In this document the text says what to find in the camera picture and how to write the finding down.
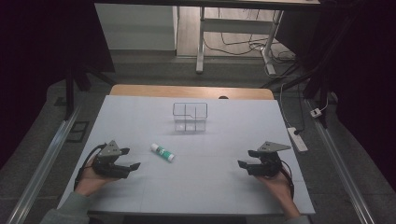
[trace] power strip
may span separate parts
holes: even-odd
[[[288,132],[290,135],[291,140],[293,141],[293,144],[296,146],[297,150],[299,152],[306,152],[308,151],[308,148],[306,147],[303,138],[299,134],[295,134],[294,132],[296,131],[295,128],[288,128]]]
[[[311,116],[312,118],[317,118],[319,116],[321,116],[321,111],[319,110],[319,108],[316,108],[314,110],[311,110]]]

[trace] sleeve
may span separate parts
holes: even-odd
[[[51,209],[41,220],[41,224],[87,224],[90,199],[83,195],[71,192],[59,209]]]
[[[285,222],[285,224],[310,224],[308,216],[300,216],[296,218],[291,218]]]

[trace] white tabletop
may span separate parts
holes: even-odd
[[[207,103],[204,132],[175,131],[174,103]],[[281,214],[268,190],[237,161],[265,141],[291,146],[277,101],[107,96],[59,205],[73,190],[89,152],[115,140],[129,147],[116,164],[141,162],[137,171],[92,195],[91,211],[139,214]],[[168,162],[150,151],[156,143],[176,156]],[[291,168],[294,201],[303,214],[314,214],[293,149],[279,152]]]

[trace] transparent box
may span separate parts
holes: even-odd
[[[204,132],[206,129],[206,103],[174,103],[175,131]]]

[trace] human hand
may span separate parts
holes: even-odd
[[[299,217],[301,215],[293,199],[291,198],[288,179],[281,172],[273,177],[265,177],[263,175],[255,175],[255,177],[260,182],[262,182],[277,198],[283,212],[285,213],[286,219]]]
[[[79,193],[84,196],[90,196],[99,190],[106,183],[116,181],[117,178],[109,178],[105,176],[98,175],[92,169],[93,158],[91,158],[87,164],[85,165],[85,169],[82,172],[81,179],[78,182],[78,185],[75,189],[76,193]]]
[[[262,182],[278,200],[291,198],[288,179],[281,172],[273,177],[265,177],[263,175],[255,175],[255,177]]]

